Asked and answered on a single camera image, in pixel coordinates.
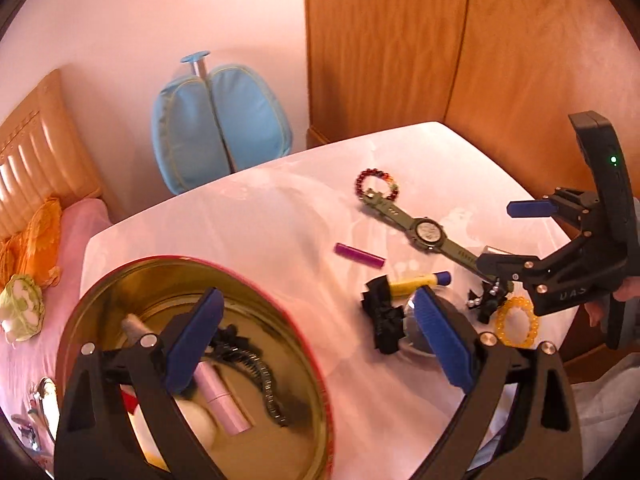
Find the black pearl bow clip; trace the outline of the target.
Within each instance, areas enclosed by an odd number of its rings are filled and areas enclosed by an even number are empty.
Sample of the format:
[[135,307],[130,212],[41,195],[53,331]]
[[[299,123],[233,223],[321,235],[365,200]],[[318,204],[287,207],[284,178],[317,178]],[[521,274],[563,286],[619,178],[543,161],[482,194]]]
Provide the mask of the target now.
[[514,285],[511,281],[503,282],[496,278],[492,282],[483,282],[482,286],[483,290],[480,294],[469,290],[465,305],[470,311],[476,312],[477,321],[480,324],[488,325],[494,313],[513,292]]

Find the black claw hair clip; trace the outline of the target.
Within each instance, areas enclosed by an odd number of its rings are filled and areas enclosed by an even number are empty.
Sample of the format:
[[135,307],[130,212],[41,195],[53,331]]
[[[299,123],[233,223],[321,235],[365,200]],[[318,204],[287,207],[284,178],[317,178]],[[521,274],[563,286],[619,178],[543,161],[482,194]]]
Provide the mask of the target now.
[[216,330],[208,348],[206,356],[233,368],[252,382],[262,395],[264,409],[273,422],[279,427],[288,426],[273,371],[262,357],[262,350],[252,344],[250,338],[240,335],[238,328],[229,324]]

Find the clear round compact case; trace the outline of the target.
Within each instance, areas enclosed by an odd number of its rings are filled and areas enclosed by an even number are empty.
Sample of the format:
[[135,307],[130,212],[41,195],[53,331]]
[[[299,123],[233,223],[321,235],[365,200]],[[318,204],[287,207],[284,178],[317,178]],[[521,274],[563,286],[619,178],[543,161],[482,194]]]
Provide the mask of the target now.
[[401,350],[420,356],[444,356],[455,352],[460,340],[446,317],[445,305],[437,296],[415,292],[404,307],[405,337]]

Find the black ribbon bow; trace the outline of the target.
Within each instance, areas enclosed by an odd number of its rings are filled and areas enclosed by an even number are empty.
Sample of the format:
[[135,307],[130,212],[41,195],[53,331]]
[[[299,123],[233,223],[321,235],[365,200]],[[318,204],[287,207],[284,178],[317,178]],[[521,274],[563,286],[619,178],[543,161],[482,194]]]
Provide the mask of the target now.
[[372,323],[374,348],[389,356],[399,351],[399,341],[405,337],[404,309],[393,306],[386,275],[368,281],[366,287],[361,307]]

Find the round gold tin box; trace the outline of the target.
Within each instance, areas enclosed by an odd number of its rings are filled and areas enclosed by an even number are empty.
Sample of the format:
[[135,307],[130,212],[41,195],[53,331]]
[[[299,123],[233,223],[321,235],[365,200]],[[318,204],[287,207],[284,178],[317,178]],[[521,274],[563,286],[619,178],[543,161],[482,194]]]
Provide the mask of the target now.
[[[206,356],[252,428],[228,436],[209,411],[193,376],[183,392],[165,385],[163,329],[189,312],[206,289],[224,296],[219,327],[234,324],[271,367],[287,427],[271,420],[252,382]],[[127,346],[122,320],[138,318],[157,334],[155,348]],[[54,451],[59,479],[326,479],[334,428],[326,385],[291,318],[256,286],[220,266],[186,257],[149,257],[104,275],[79,300],[58,348],[61,419]],[[168,471],[145,458],[122,402],[133,393]],[[193,401],[217,426],[202,447],[174,397]]]

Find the white round jar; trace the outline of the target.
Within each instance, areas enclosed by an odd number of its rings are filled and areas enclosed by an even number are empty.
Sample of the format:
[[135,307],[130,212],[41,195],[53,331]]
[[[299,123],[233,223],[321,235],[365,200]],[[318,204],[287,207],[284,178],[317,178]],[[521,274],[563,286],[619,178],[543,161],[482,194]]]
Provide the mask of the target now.
[[[176,396],[174,397],[174,400],[181,412],[181,415],[195,434],[195,437],[198,438],[198,442],[200,442],[202,447],[206,450],[212,448],[218,430],[214,420],[210,417],[209,412],[193,401],[177,398]],[[156,445],[155,439],[152,437],[150,428],[145,421],[140,406],[137,406],[134,409],[134,414],[129,416],[129,420],[146,460],[151,465],[168,471],[168,467],[162,457],[162,454],[160,454],[160,450]]]

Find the yellow cosmetic tube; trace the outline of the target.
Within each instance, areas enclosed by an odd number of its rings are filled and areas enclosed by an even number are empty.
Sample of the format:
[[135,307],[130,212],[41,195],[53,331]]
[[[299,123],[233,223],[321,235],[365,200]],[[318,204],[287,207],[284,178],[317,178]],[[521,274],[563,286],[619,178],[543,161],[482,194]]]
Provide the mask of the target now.
[[450,283],[450,272],[440,271],[416,276],[415,278],[405,278],[404,280],[390,282],[390,294],[393,298],[408,297],[420,287],[446,287],[449,286]]

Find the green digital wristwatch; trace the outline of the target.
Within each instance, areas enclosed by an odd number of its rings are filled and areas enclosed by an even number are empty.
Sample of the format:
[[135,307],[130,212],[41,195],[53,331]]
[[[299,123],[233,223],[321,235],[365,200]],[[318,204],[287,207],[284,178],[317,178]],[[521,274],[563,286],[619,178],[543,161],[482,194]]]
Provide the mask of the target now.
[[361,195],[360,200],[386,223],[404,232],[414,248],[421,252],[437,252],[444,255],[484,282],[495,281],[494,276],[478,270],[477,256],[450,240],[444,228],[435,220],[428,217],[413,218],[382,193],[370,188]]

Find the purple small tube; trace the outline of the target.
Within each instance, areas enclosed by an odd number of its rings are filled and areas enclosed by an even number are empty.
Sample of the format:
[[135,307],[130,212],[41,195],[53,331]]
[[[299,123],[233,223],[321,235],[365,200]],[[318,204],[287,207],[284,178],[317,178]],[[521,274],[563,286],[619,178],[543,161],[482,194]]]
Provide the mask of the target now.
[[334,245],[334,252],[350,261],[358,262],[375,269],[382,269],[385,264],[385,259],[383,257],[343,243],[336,243]]

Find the blue plush hair clip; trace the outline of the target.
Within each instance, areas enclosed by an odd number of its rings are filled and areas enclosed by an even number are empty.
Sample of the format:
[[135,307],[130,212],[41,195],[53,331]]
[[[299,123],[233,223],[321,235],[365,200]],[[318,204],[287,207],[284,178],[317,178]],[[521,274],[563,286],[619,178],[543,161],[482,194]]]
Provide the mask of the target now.
[[160,341],[157,334],[149,326],[146,326],[137,315],[127,314],[120,326],[122,326],[122,331],[126,336],[128,347],[133,347],[137,344],[145,349],[155,348]]

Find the red lipstick case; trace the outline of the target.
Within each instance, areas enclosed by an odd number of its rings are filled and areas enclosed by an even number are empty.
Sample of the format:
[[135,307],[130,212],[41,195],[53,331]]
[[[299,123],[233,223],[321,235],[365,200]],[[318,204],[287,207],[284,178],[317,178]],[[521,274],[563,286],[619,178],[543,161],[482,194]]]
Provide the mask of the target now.
[[120,392],[122,395],[122,402],[124,402],[124,407],[126,411],[133,415],[138,406],[138,399],[133,393],[129,393],[128,391],[122,390]]

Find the pink lipstick tube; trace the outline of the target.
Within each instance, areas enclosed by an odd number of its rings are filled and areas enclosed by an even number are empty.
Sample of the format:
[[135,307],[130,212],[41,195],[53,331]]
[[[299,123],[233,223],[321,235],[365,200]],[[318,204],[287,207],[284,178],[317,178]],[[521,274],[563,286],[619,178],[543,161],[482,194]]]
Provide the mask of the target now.
[[215,367],[199,362],[193,379],[209,411],[228,436],[237,436],[252,428]]

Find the wooden wardrobe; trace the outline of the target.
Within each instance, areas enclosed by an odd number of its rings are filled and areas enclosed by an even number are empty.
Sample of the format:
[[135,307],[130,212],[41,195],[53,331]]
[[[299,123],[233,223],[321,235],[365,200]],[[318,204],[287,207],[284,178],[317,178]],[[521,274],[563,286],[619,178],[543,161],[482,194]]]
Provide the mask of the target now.
[[441,122],[529,193],[591,178],[568,118],[594,110],[639,172],[639,0],[305,0],[322,144]]

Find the pink bed sheet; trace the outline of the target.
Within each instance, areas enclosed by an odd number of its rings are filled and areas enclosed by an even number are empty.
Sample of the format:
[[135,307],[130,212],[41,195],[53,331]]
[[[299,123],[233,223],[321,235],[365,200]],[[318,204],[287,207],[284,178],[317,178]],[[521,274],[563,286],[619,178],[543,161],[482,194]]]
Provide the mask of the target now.
[[58,344],[80,297],[86,247],[93,235],[111,225],[106,205],[98,198],[85,198],[63,211],[58,253],[61,277],[57,285],[43,293],[43,328],[38,335],[13,346],[1,343],[1,409],[6,418],[14,414],[26,417],[30,388],[42,378],[54,377]]

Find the wooden bed headboard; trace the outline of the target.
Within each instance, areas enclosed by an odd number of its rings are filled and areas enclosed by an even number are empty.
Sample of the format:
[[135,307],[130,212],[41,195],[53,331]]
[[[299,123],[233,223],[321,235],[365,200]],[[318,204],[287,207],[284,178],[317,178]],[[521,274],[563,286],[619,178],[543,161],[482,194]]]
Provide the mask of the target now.
[[104,195],[66,108],[61,71],[52,70],[1,124],[1,237],[23,231],[50,196],[66,208]]

